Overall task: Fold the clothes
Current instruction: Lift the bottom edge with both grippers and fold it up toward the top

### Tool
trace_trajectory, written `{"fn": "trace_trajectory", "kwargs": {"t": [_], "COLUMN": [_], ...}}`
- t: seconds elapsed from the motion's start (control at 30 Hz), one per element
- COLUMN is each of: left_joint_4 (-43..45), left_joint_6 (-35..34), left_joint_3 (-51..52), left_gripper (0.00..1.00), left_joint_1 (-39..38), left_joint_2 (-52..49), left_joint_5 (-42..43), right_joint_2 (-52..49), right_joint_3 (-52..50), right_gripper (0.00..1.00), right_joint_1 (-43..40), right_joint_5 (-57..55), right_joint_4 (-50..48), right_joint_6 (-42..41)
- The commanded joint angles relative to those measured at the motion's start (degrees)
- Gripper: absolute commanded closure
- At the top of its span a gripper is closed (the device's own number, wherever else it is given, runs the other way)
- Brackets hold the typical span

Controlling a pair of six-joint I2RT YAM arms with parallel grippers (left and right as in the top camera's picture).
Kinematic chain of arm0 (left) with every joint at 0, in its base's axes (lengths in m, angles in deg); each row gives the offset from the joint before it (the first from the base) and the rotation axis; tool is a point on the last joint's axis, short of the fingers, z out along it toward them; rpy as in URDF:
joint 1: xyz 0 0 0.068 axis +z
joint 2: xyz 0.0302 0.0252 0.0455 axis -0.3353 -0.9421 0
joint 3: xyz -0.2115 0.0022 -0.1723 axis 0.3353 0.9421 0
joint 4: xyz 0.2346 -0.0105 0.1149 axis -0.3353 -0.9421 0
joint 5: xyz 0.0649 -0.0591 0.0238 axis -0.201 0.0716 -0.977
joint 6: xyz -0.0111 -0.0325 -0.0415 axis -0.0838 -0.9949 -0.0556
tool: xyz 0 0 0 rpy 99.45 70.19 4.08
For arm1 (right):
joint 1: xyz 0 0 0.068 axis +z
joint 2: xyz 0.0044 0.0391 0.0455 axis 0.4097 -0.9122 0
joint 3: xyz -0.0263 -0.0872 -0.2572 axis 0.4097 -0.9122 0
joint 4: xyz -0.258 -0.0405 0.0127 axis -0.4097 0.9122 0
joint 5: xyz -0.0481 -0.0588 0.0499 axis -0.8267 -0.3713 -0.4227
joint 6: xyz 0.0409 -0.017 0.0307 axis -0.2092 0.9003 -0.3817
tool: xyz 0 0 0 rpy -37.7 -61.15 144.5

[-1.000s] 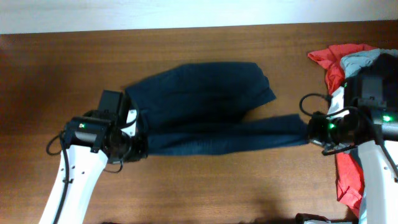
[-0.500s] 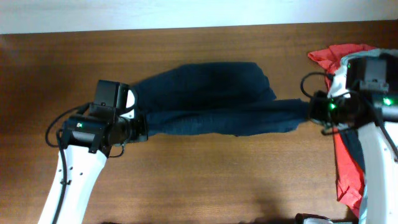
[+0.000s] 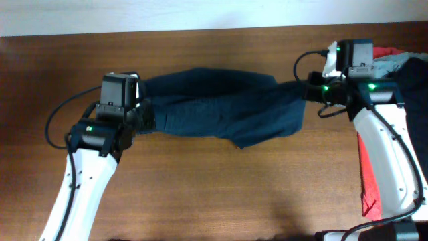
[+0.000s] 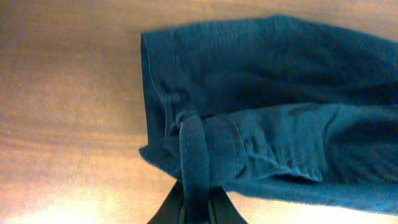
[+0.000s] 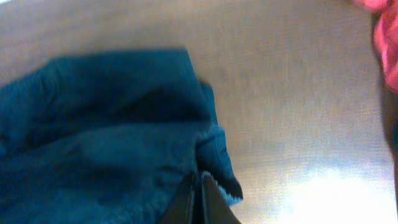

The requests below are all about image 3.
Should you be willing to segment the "navy blue shorts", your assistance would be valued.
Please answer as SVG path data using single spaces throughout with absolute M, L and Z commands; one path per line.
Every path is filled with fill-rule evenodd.
M 193 68 L 140 83 L 138 134 L 217 137 L 240 149 L 300 131 L 306 103 L 297 82 L 267 74 Z

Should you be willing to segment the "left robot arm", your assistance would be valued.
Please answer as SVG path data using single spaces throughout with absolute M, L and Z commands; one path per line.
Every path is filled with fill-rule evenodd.
M 88 240 L 104 190 L 137 132 L 154 128 L 140 76 L 109 73 L 100 99 L 64 135 L 64 178 L 41 240 Z

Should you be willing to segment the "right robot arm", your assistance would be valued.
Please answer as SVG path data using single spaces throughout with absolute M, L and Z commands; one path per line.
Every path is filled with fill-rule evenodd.
M 347 39 L 332 42 L 319 54 L 326 58 L 322 72 L 311 72 L 303 99 L 337 106 L 346 113 L 361 138 L 359 151 L 367 153 L 380 191 L 383 214 L 377 221 L 348 230 L 317 232 L 317 240 L 426 240 L 427 182 L 407 130 L 399 85 L 376 78 L 373 42 Z

